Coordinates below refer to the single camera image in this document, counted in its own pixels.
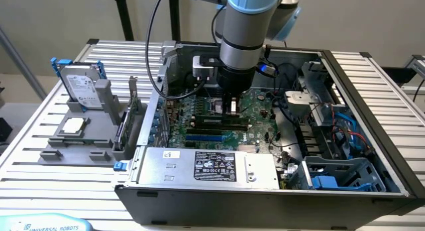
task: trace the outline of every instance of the black pole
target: black pole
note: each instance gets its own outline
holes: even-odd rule
[[[171,22],[172,22],[172,39],[180,41],[180,6],[179,0],[170,0]]]
[[[115,1],[118,3],[126,40],[135,41],[131,16],[128,14],[128,8],[127,8],[127,1],[126,0],[115,0]]]

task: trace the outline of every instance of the white wall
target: white wall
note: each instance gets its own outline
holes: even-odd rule
[[[146,40],[156,0],[128,0],[135,37]],[[301,0],[303,14],[291,47],[368,51],[385,66],[425,54],[425,0]],[[215,5],[182,0],[183,40],[212,41]],[[52,56],[75,58],[88,38],[123,40],[114,0],[0,0],[0,25],[32,71],[52,75]],[[163,1],[152,41],[171,39],[168,0]],[[0,49],[0,73],[19,73]]]

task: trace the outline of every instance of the aluminum extrusion table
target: aluminum extrusion table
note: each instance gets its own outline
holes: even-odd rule
[[[76,61],[82,62],[96,62],[102,59],[108,79],[112,81],[112,92],[123,102],[130,99],[130,76],[139,77],[142,102],[150,101],[152,85],[144,63],[144,48],[144,42],[100,40],[96,44],[87,44],[76,58]],[[162,43],[152,43],[150,46],[154,74],[159,72],[163,63],[162,48]],[[359,53],[333,54],[425,184],[425,122],[419,118],[421,111],[395,86],[373,59],[364,58]],[[0,215],[63,213],[87,219],[102,231],[183,230],[183,227],[140,226],[132,221],[114,192],[111,180],[118,177],[112,168],[38,164],[48,136],[54,135],[68,111],[67,99],[66,89],[59,82],[0,157]],[[425,208],[403,217],[384,216],[359,230],[424,231]]]

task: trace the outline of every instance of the sticker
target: sticker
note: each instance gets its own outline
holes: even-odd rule
[[[102,108],[92,79],[82,75],[67,75],[67,79],[79,103],[87,108]]]
[[[236,182],[235,153],[197,151],[193,177],[204,181]]]
[[[180,158],[180,151],[179,150],[164,150],[163,158],[164,159],[179,159]]]

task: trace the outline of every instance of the motherboard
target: motherboard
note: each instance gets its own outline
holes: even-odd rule
[[[249,89],[240,97],[239,117],[229,119],[221,115],[221,98],[211,95],[215,93],[207,90],[201,96],[168,101],[170,147],[272,152],[279,156],[279,149],[268,143],[277,133],[273,92]]]

